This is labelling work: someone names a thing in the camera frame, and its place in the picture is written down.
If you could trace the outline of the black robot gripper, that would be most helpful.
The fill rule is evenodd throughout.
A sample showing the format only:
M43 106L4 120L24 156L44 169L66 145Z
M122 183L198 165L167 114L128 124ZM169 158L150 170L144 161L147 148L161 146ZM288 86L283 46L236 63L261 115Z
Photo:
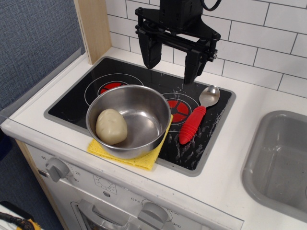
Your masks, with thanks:
M218 32L202 21L207 9L202 0L162 0L158 9L135 10L142 59L147 69L161 60L162 45L187 53L184 83L192 84L201 75L207 61L216 59Z

